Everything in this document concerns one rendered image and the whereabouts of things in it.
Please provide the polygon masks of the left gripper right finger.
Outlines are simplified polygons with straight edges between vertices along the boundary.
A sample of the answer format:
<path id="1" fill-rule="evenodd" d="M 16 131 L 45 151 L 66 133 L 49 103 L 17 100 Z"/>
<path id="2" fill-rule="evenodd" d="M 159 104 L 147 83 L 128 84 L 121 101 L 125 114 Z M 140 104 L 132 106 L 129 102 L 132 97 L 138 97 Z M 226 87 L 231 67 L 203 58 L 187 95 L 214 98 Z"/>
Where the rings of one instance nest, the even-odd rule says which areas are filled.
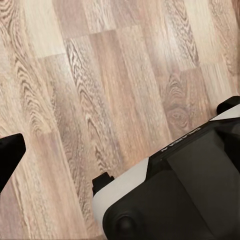
<path id="1" fill-rule="evenodd" d="M 227 135 L 224 151 L 240 173 L 240 135 L 229 133 Z"/>

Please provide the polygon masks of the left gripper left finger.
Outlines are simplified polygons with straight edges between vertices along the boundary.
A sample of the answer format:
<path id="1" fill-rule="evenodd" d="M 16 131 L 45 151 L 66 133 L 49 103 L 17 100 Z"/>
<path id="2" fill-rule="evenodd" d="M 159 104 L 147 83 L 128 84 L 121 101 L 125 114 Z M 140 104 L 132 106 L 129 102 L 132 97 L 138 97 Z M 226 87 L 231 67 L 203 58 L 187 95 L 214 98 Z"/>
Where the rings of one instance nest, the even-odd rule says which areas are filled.
<path id="1" fill-rule="evenodd" d="M 26 152 L 21 133 L 0 138 L 0 193 Z"/>

